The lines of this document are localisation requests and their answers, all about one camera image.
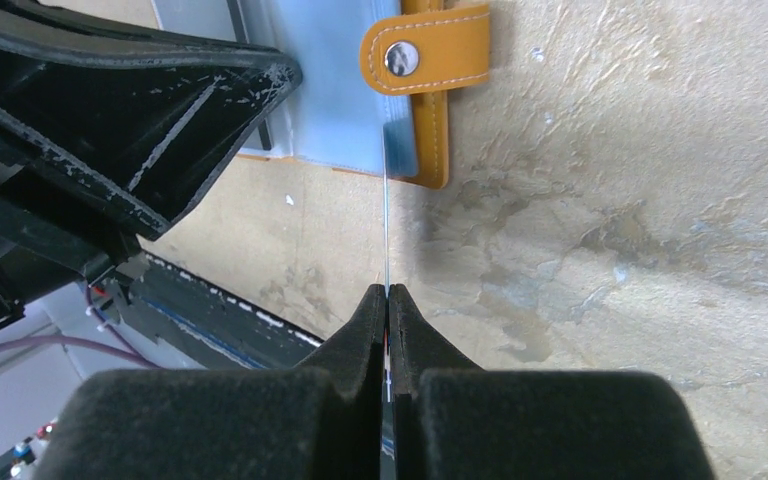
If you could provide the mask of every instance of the thin wire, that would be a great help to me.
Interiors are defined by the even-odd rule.
[[[384,296],[390,296],[390,183],[387,181],[387,134],[381,134],[384,158]]]
[[[65,335],[39,335],[36,337],[25,337],[18,340],[11,340],[9,342],[0,343],[0,352],[14,348],[34,347],[38,345],[49,344],[71,345],[74,347],[88,348],[90,350],[95,350],[98,352],[106,353],[108,355],[112,355],[114,357],[128,360],[146,368],[161,368],[160,365],[147,360],[142,356],[134,355],[124,350],[119,350],[118,348],[111,347],[103,343],[94,342],[92,340],[87,340],[85,338],[68,337]]]
[[[95,306],[95,303],[92,301],[92,292],[90,291],[89,285],[87,285],[87,287],[84,288],[84,298],[87,301],[87,306],[89,307],[90,312],[99,321],[99,323],[101,323],[102,327],[108,332],[110,332],[111,334],[113,334],[113,336],[116,337],[116,340],[119,340],[119,343],[121,343],[126,350],[144,359],[145,357],[143,357],[143,355],[139,352],[139,350],[134,348],[134,346],[131,345],[130,342],[125,340],[125,337],[123,337],[122,334],[119,333],[113,327],[113,325],[110,324],[110,322],[112,321],[111,318],[108,317],[107,314],[105,314],[98,307]]]

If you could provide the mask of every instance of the white surface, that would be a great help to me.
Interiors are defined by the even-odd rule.
[[[97,326],[97,320],[86,315],[82,290],[70,284],[27,306],[24,319],[0,331],[0,343],[60,330],[64,335],[122,348],[116,338]],[[164,341],[152,342],[127,325],[119,325],[118,330],[158,365],[202,368]],[[0,353],[0,455],[56,417],[86,378],[119,368],[141,367],[82,347],[46,345]]]
[[[81,384],[63,349],[51,345],[0,372],[0,455],[56,417]]]
[[[107,330],[99,331],[99,322],[95,317],[87,316],[86,300],[78,285],[66,285],[46,296],[40,304],[64,335],[125,349],[113,334]],[[155,343],[121,323],[114,324],[114,328],[144,357],[164,368],[202,368],[196,361],[166,342]],[[106,353],[87,348],[68,346],[66,352],[74,361],[79,375],[84,379],[104,370],[142,368],[128,360],[111,357]]]

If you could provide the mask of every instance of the orange leather strap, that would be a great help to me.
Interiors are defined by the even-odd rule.
[[[419,64],[405,76],[385,66],[397,42],[416,48]],[[490,67],[490,9],[486,4],[386,18],[369,29],[360,47],[366,83],[385,95],[449,90],[487,80]]]

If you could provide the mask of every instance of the white stitching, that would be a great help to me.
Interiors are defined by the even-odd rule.
[[[378,35],[376,35],[375,38],[372,39],[372,45],[369,48],[369,56],[367,58],[367,60],[369,61],[369,73],[372,74],[372,77],[375,79],[375,83],[380,85],[381,88],[383,88],[384,90],[388,90],[388,91],[391,91],[391,92],[397,92],[397,91],[401,91],[401,90],[415,90],[415,89],[418,89],[418,88],[425,88],[425,87],[436,87],[436,86],[444,85],[444,84],[447,84],[447,83],[456,83],[456,82],[462,82],[462,81],[465,81],[465,80],[473,80],[473,79],[476,79],[476,78],[486,77],[488,75],[488,72],[484,72],[484,73],[481,73],[481,74],[478,74],[478,75],[470,75],[470,76],[467,76],[467,77],[454,78],[454,79],[451,79],[451,80],[442,80],[442,81],[439,81],[439,82],[430,82],[430,83],[422,83],[422,84],[419,84],[419,85],[411,85],[411,86],[408,86],[408,87],[390,87],[390,86],[382,83],[381,79],[378,78],[378,75],[376,74],[376,71],[375,71],[375,68],[374,68],[375,64],[372,61],[372,56],[373,56],[373,53],[375,52],[375,44],[378,43],[378,38],[381,37],[381,35],[384,35],[387,32],[393,32],[393,31],[396,31],[396,30],[409,30],[409,29],[412,29],[412,28],[433,27],[433,26],[436,26],[436,25],[446,25],[446,24],[449,24],[449,23],[468,22],[468,21],[478,20],[478,19],[481,19],[481,18],[484,18],[484,17],[489,17],[489,16],[490,16],[490,13],[488,12],[488,13],[482,13],[481,15],[473,15],[471,17],[453,18],[451,20],[442,20],[442,21],[438,20],[436,22],[414,23],[414,24],[411,24],[411,25],[397,25],[395,27],[385,28],[384,30],[381,30],[380,32],[378,32]]]
[[[431,92],[429,95],[431,95],[431,128],[434,131],[434,178],[431,180],[436,182],[440,177],[440,152],[437,147],[437,92]]]

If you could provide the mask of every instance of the cable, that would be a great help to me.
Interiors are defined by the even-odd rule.
[[[147,360],[140,355],[134,355],[126,351],[119,350],[118,348],[111,347],[103,343],[94,342],[92,340],[87,340],[85,338],[67,337],[65,335],[39,335],[36,337],[25,337],[18,340],[11,340],[9,342],[0,343],[0,352],[14,348],[35,347],[38,345],[48,344],[72,345],[74,347],[88,348],[90,350],[95,350],[98,352],[106,353],[108,355],[113,355],[114,357],[128,360],[146,368],[161,368],[160,365]]]
[[[102,312],[95,306],[95,303],[92,301],[92,292],[90,291],[89,285],[86,288],[84,288],[84,298],[87,300],[87,308],[89,312],[93,314],[93,316],[99,321],[99,323],[101,323],[102,327],[104,327],[104,329],[107,330],[108,332],[112,333],[113,336],[116,337],[116,340],[119,340],[119,343],[121,343],[126,350],[144,359],[145,357],[143,357],[143,355],[136,348],[134,348],[134,346],[131,345],[130,342],[125,340],[125,337],[123,337],[121,333],[116,331],[116,329],[113,328],[113,325],[110,325],[111,319],[104,312]]]

